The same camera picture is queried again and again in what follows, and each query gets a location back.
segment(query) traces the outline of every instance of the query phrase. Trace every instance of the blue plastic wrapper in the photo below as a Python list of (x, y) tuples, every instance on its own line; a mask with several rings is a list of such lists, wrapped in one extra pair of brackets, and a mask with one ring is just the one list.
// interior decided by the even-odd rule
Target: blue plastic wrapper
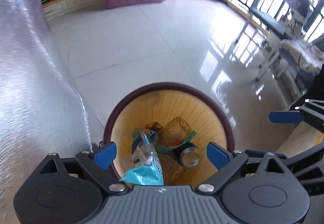
[(133, 133), (132, 160), (134, 167), (120, 181), (134, 185), (163, 185), (160, 160), (154, 148), (154, 131), (142, 129)]

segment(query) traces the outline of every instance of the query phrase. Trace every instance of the tile grout line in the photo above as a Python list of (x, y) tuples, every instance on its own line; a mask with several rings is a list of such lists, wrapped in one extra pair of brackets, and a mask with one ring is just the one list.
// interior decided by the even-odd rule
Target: tile grout line
[(176, 54), (174, 53), (174, 51), (172, 50), (171, 46), (169, 45), (169, 43), (165, 40), (165, 38), (162, 36), (162, 34), (160, 33), (160, 31), (158, 30), (156, 24), (150, 19), (150, 17), (140, 8), (139, 5), (137, 5), (138, 8), (143, 12), (143, 14), (148, 18), (148, 20), (154, 25), (156, 31), (160, 34), (161, 38), (164, 40), (164, 42), (166, 43), (166, 45), (169, 47), (169, 49), (172, 51), (172, 53), (174, 54), (174, 56), (176, 57), (177, 61), (180, 63), (180, 65), (183, 67), (183, 69), (185, 70), (185, 72), (188, 74), (188, 76), (190, 77), (190, 79), (192, 80), (193, 84), (195, 85), (195, 87), (197, 87), (195, 81), (192, 79), (192, 77), (190, 76), (190, 74), (187, 72), (186, 68), (182, 65), (181, 61), (178, 59), (178, 57), (176, 56)]
[(88, 72), (86, 74), (82, 74), (80, 76), (74, 77), (73, 79), (78, 79), (78, 78), (84, 77), (84, 76), (86, 76), (88, 74), (93, 74), (93, 73), (98, 72), (98, 71), (101, 71), (101, 70), (105, 70), (105, 69), (109, 69), (109, 68), (112, 68), (112, 67), (115, 67), (115, 66), (119, 66), (119, 65), (122, 65), (122, 64), (130, 63), (130, 62), (133, 62), (133, 61), (136, 61), (136, 60), (153, 58), (155, 56), (160, 56), (160, 55), (163, 55), (163, 54), (166, 54), (166, 53), (167, 52), (161, 52), (161, 53), (158, 53), (158, 54), (155, 54), (155, 55), (149, 55), (149, 56), (145, 56), (145, 57), (139, 58), (139, 59), (133, 59), (133, 60), (128, 60), (128, 61), (121, 62), (121, 63), (116, 63), (116, 64), (113, 64), (112, 66), (104, 67), (102, 69), (98, 69), (98, 70), (94, 70), (94, 71)]

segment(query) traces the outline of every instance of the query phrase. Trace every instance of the dark red trash can rim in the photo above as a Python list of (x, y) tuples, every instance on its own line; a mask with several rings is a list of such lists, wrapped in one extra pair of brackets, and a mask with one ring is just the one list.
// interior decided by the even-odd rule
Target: dark red trash can rim
[(178, 90), (183, 91), (187, 94), (190, 94), (192, 96), (195, 96), (196, 98), (203, 101), (209, 108), (213, 110), (213, 112), (216, 114), (218, 119), (220, 120), (225, 136), (226, 136), (226, 142), (227, 142), (227, 150), (230, 152), (234, 151), (234, 137), (233, 137), (233, 131), (229, 124), (229, 121), (225, 114), (223, 113), (222, 109), (207, 95), (202, 93), (201, 91), (192, 88), (188, 85), (184, 85), (181, 83), (175, 83), (175, 82), (158, 82), (158, 83), (152, 83), (149, 85), (145, 85), (143, 87), (138, 88), (137, 90), (131, 92), (130, 94), (126, 95), (114, 108), (111, 115), (109, 116), (109, 119), (106, 123), (105, 131), (104, 131), (104, 137), (103, 141), (104, 144), (109, 143), (111, 140), (111, 132), (114, 127), (114, 124), (119, 116), (119, 114), (122, 112), (122, 110), (130, 104), (133, 100), (138, 98), (141, 95), (147, 94), (149, 92), (158, 91), (158, 90)]

